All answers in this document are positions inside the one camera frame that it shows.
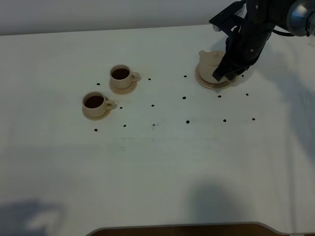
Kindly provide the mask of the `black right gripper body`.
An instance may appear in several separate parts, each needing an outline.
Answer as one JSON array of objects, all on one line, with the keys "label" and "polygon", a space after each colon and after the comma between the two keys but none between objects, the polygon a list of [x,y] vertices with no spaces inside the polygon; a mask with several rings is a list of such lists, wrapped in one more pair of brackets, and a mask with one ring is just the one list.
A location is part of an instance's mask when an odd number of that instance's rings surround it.
[{"label": "black right gripper body", "polygon": [[272,33],[290,37],[286,29],[289,0],[239,0],[209,20],[227,34],[225,53],[236,65],[249,67],[258,60]]}]

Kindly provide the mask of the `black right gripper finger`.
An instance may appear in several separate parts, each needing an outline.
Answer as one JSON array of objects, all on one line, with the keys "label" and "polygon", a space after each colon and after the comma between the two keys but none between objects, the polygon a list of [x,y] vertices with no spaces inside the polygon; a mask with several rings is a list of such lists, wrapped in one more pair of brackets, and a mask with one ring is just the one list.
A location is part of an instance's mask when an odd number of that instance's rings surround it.
[{"label": "black right gripper finger", "polygon": [[218,67],[213,72],[213,77],[217,81],[220,81],[223,77],[230,81],[234,79],[233,63],[229,54],[224,54]]},{"label": "black right gripper finger", "polygon": [[248,65],[224,64],[222,66],[222,77],[228,80],[233,80],[235,77],[241,75],[244,71],[248,70]]}]

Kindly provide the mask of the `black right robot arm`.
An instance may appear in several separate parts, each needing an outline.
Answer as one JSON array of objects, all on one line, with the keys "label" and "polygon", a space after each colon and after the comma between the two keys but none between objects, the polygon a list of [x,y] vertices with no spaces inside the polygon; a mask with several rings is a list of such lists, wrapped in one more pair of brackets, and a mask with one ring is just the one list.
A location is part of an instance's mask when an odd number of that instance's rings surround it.
[{"label": "black right robot arm", "polygon": [[255,64],[272,33],[315,34],[313,0],[240,0],[222,10],[210,24],[227,34],[225,55],[213,72],[233,80]]}]

